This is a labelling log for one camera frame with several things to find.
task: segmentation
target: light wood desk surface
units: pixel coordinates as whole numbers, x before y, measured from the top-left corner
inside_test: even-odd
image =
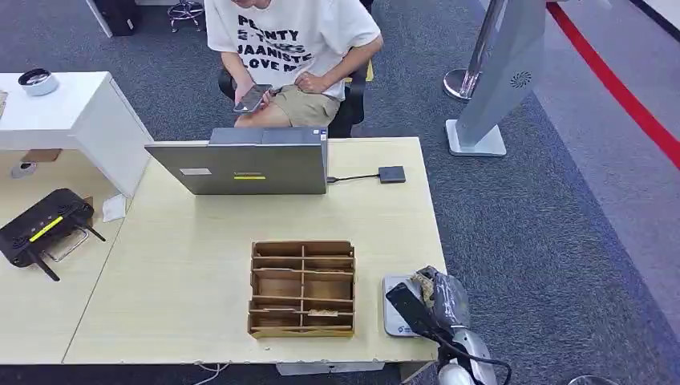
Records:
[[[193,196],[152,160],[65,363],[432,361],[424,338],[383,328],[382,279],[445,271],[419,141],[332,140],[330,175],[403,165],[325,196]],[[353,338],[266,338],[246,331],[252,241],[349,240],[356,248]]]
[[[57,188],[94,197],[98,212],[118,193],[77,151],[62,152],[55,162],[41,163],[35,174],[13,180],[10,170],[25,153],[0,151],[0,227]],[[0,255],[0,363],[62,362],[121,223],[101,223],[95,216],[95,228],[108,242],[90,236],[61,262],[46,259],[60,282],[36,265],[19,269]]]

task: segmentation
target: black cable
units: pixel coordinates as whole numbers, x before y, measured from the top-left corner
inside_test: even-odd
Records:
[[[448,343],[447,340],[444,338],[440,337],[437,334],[434,334],[435,338],[437,338],[437,341],[444,345],[447,349],[450,349],[457,355],[463,356],[466,359],[471,359],[472,361],[477,361],[478,363],[490,363],[491,365],[497,365],[499,367],[504,367],[507,371],[508,374],[505,376],[505,381],[503,381],[503,385],[508,385],[510,384],[510,378],[512,377],[512,368],[510,367],[509,363],[506,363],[504,361],[500,361],[499,359],[483,359],[481,357],[475,357],[474,355],[469,355],[468,353],[463,352],[462,350],[458,349],[457,347],[451,345]]]
[[[340,182],[342,180],[354,180],[354,179],[365,179],[365,178],[378,178],[380,177],[379,174],[372,174],[372,175],[360,175],[360,176],[349,176],[347,178],[336,178],[335,176],[329,176],[326,178],[326,182],[333,184],[335,182]]]

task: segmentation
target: speaker grille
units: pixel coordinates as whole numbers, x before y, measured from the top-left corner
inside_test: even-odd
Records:
[[[512,88],[524,88],[531,83],[532,74],[529,71],[521,71],[514,74],[512,79],[510,79],[510,86]]]

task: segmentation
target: hand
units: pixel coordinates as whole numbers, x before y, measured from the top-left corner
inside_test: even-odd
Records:
[[[331,86],[322,76],[312,75],[309,72],[302,72],[295,80],[295,85],[308,94],[320,94]]]
[[[247,94],[248,91],[250,91],[250,88],[253,88],[254,85],[255,82],[250,78],[248,78],[248,80],[237,82],[236,92],[234,92],[234,103],[238,104],[238,102],[243,99],[243,96],[245,96],[245,94]]]

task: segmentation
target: smartphone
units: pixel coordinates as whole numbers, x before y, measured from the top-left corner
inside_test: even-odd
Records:
[[[249,114],[257,109],[262,103],[265,92],[272,89],[271,84],[255,84],[248,92],[243,95],[241,101],[234,107],[234,112],[239,114]]]

